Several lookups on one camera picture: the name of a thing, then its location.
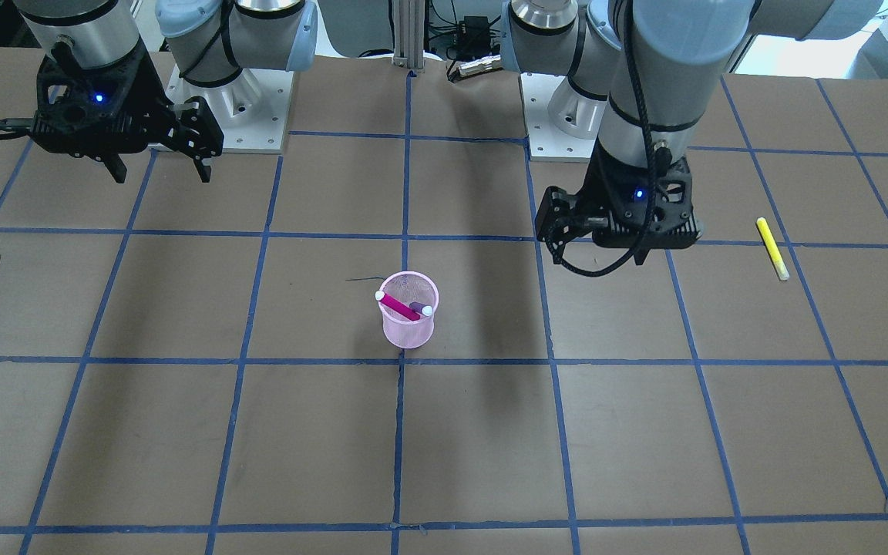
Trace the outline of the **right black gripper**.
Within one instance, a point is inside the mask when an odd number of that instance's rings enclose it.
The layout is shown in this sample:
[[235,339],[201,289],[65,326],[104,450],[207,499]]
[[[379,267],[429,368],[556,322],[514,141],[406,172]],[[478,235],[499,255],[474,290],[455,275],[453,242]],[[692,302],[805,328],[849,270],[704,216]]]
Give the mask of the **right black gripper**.
[[36,73],[34,116],[0,119],[0,140],[29,137],[49,153],[96,159],[119,185],[128,173],[121,154],[161,143],[190,158],[201,182],[210,183],[224,133],[207,99],[173,105],[142,42],[92,68],[73,46],[53,43]]

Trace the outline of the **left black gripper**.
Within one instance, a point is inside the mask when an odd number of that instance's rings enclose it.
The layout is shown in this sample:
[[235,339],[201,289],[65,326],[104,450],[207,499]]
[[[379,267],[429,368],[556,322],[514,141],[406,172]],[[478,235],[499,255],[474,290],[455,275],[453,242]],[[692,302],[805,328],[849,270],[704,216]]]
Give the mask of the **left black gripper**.
[[592,236],[602,248],[628,249],[646,222],[646,207],[655,200],[642,250],[687,249],[704,234],[695,216],[693,176],[686,157],[670,161],[651,186],[648,169],[621,162],[600,144],[593,148],[582,187],[568,193],[545,189],[533,219],[539,242],[565,244]]

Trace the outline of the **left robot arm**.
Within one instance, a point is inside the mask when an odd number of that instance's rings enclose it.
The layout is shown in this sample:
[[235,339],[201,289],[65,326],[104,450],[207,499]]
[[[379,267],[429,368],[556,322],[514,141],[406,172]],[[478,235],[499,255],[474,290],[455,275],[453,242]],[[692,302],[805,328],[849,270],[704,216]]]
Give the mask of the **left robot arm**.
[[602,248],[686,249],[701,238],[686,150],[729,59],[747,36],[838,41],[878,1],[506,1],[506,69],[561,75],[605,104],[582,186],[548,187],[536,238],[553,256]]

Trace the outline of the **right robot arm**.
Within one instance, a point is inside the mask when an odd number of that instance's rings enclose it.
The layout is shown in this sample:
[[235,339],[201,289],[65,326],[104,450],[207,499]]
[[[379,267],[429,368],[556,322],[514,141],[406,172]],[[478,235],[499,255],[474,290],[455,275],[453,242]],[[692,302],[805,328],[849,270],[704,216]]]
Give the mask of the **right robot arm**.
[[254,71],[304,72],[316,56],[314,1],[159,1],[160,32],[182,87],[163,87],[127,1],[18,1],[45,52],[32,117],[0,119],[0,141],[102,163],[126,180],[121,156],[153,144],[182,153],[202,182],[229,127],[264,108]]

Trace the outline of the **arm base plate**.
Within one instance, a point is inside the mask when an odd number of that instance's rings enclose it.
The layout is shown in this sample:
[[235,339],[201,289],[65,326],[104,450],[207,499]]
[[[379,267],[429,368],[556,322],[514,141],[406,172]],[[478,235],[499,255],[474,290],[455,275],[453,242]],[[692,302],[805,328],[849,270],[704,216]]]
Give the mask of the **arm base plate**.
[[531,158],[587,162],[607,101],[582,95],[560,75],[523,73],[520,88]]
[[296,72],[247,68],[235,81],[200,88],[179,77],[173,67],[166,94],[180,104],[205,98],[224,133],[226,153],[282,154]]

